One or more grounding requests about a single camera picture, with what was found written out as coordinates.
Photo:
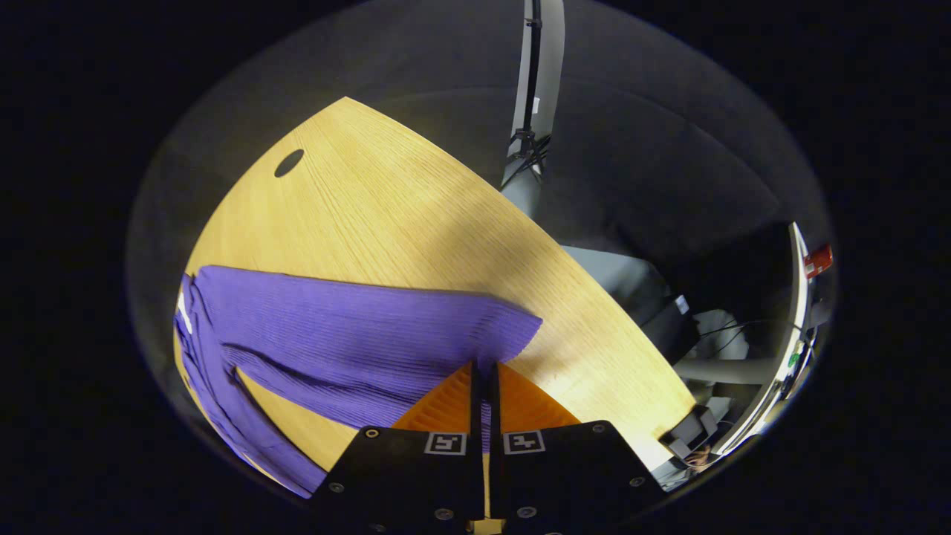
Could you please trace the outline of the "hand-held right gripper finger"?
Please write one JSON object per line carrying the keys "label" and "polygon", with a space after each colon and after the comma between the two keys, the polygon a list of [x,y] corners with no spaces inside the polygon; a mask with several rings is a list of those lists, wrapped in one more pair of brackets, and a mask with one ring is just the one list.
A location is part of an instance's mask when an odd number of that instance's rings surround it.
{"label": "hand-held right gripper finger", "polygon": [[308,501],[314,535],[471,535],[485,515],[475,363],[393,427],[357,431]]}
{"label": "hand-held right gripper finger", "polygon": [[502,535],[628,535],[668,498],[611,422],[578,422],[503,365],[488,395],[489,512]]}

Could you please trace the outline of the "grey metal frame post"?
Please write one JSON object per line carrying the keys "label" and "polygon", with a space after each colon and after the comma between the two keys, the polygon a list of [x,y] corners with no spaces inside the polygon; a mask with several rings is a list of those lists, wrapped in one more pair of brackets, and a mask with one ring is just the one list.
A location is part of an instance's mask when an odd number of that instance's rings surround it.
{"label": "grey metal frame post", "polygon": [[566,44],[564,0],[523,0],[521,60],[507,163],[499,189],[541,181],[554,131]]}

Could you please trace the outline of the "small black box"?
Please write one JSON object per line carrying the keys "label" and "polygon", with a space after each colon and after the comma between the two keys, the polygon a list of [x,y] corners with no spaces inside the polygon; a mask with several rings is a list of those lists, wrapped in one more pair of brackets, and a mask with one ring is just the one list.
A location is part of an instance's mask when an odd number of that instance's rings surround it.
{"label": "small black box", "polygon": [[675,427],[659,439],[674,457],[686,460],[717,433],[719,420],[708,406],[696,404]]}

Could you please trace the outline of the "black floor case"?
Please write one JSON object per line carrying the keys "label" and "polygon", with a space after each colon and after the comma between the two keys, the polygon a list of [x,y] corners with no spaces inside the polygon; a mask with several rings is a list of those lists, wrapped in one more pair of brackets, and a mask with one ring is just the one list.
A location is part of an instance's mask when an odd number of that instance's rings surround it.
{"label": "black floor case", "polygon": [[656,300],[640,313],[637,324],[671,366],[684,359],[700,341],[698,322],[683,295]]}

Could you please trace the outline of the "purple knit shirt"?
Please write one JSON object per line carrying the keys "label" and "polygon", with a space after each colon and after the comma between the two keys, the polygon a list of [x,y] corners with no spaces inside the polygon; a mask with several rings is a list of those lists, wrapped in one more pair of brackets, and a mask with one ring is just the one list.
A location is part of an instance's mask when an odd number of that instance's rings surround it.
{"label": "purple knit shirt", "polygon": [[308,499],[327,472],[240,379],[352,429],[390,427],[466,363],[486,374],[543,323],[489,294],[358,285],[205,265],[181,277],[188,386],[235,454]]}

